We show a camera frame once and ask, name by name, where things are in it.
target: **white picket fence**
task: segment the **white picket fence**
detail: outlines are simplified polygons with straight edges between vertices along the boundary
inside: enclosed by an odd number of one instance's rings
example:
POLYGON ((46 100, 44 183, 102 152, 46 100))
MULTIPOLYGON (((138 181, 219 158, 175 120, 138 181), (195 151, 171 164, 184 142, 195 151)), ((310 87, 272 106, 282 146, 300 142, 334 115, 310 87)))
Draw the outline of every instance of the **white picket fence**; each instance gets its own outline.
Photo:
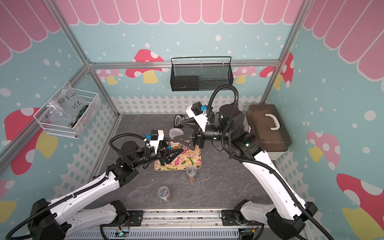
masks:
MULTIPOLYGON (((315 202, 315 198, 308 194, 309 185, 303 182, 303 173, 297 170, 298 162, 293 160, 293 152, 286 152, 276 161, 277 169, 288 182, 288 184, 300 195, 306 202, 315 202)), ((323 214, 319 211, 313 216, 322 226, 321 217, 323 214)), ((306 221, 308 230, 313 240, 326 240, 325 235, 315 227, 309 220, 306 221)))
MULTIPOLYGON (((262 97, 258 96, 258 98, 254 98, 251 96, 250 98, 246 98, 243 96, 239 99, 239 109, 243 112, 247 111, 249 105, 260 103, 262 97)), ((209 98, 207 96, 204 96, 203 98, 200 98, 199 96, 196 96, 195 98, 192 98, 189 96, 188 98, 185 98, 181 96, 181 98, 177 98, 176 96, 173 96, 173 98, 169 98, 166 96, 165 98, 161 98, 158 96, 157 98, 153 98, 152 96, 150 98, 142 97, 138 98, 135 96, 133 99, 130 97, 127 97, 126 99, 123 99, 122 97, 119 97, 118 99, 115 99, 112 97, 112 101, 117 107, 117 109, 120 111, 120 113, 129 113, 129 114, 140 114, 140 113, 151 113, 151 114, 164 114, 164 113, 185 113, 185 110, 187 107, 195 102, 200 101, 202 105, 207 105, 209 102, 209 98)), ((227 96, 226 98, 223 98, 223 96, 215 98, 212 106, 214 108, 214 111, 217 112, 219 108, 224 104, 229 104, 233 102, 233 98, 230 96, 227 96)))
POLYGON ((102 104, 98 111, 100 115, 95 116, 96 121, 91 122, 92 128, 87 129, 88 136, 83 136, 84 143, 78 145, 79 152, 73 154, 73 163, 67 164, 67 174, 60 175, 62 183, 53 187, 56 193, 54 198, 68 194, 87 183, 100 151, 108 141, 106 138, 115 119, 108 105, 102 104))

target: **white wire basket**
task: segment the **white wire basket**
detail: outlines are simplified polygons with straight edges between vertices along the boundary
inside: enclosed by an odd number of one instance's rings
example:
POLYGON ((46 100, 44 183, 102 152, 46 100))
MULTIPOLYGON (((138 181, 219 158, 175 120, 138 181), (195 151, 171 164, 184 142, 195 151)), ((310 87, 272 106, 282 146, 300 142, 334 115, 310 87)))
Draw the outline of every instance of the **white wire basket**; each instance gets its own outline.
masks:
POLYGON ((33 117, 37 120, 41 128, 47 134, 79 139, 79 137, 85 131, 87 125, 91 122, 92 118, 101 106, 100 96, 98 93, 93 93, 76 88, 73 89, 77 92, 79 96, 81 96, 85 100, 85 102, 88 103, 88 108, 77 121, 74 127, 69 127, 69 125, 73 122, 73 118, 70 118, 66 115, 63 115, 59 120, 55 122, 51 122, 50 112, 52 111, 53 107, 48 106, 48 102, 51 101, 53 96, 58 93, 57 91, 52 96, 52 98, 50 98, 50 100, 48 100, 45 105, 42 106, 40 110, 33 115, 33 117))

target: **box handle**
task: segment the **box handle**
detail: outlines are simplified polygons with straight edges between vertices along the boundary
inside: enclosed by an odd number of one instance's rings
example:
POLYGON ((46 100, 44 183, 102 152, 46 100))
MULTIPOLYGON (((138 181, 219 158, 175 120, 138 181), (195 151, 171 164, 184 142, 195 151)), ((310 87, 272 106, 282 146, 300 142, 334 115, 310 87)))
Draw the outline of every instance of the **box handle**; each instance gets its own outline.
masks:
POLYGON ((273 114, 266 113, 265 114, 267 117, 271 117, 273 119, 273 122, 275 123, 276 127, 272 127, 271 131, 276 131, 280 129, 280 123, 279 120, 277 120, 276 116, 273 114))

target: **wire mesh basket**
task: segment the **wire mesh basket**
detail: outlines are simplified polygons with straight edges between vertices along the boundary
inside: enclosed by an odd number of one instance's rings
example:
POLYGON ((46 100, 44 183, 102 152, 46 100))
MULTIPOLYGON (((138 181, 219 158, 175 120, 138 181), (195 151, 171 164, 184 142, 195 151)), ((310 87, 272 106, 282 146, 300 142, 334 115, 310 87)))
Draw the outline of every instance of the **wire mesh basket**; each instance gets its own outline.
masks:
POLYGON ((98 93, 93 93, 81 89, 73 88, 77 94, 88 103, 88 108, 85 110, 83 115, 79 118, 77 123, 73 127, 69 127, 69 125, 73 122, 73 118, 68 115, 63 115, 59 120, 55 122, 50 121, 50 114, 52 112, 52 107, 48 106, 48 102, 58 93, 58 91, 52 96, 50 100, 48 100, 45 105, 40 108, 38 112, 33 116, 40 127, 50 135, 57 135, 62 137, 71 137, 79 139, 81 134, 87 128, 87 125, 92 120, 97 110, 101 106, 100 96, 98 93))
POLYGON ((171 58, 172 91, 209 91, 233 83, 231 57, 171 58))

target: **black wire basket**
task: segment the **black wire basket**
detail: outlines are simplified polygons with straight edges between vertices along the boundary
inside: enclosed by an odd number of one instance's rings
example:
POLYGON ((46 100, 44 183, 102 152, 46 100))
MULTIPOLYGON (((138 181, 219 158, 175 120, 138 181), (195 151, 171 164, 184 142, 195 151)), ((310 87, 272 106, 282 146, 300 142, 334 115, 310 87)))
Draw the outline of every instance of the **black wire basket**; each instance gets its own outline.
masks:
POLYGON ((209 91, 233 83, 231 57, 171 58, 172 91, 209 91))

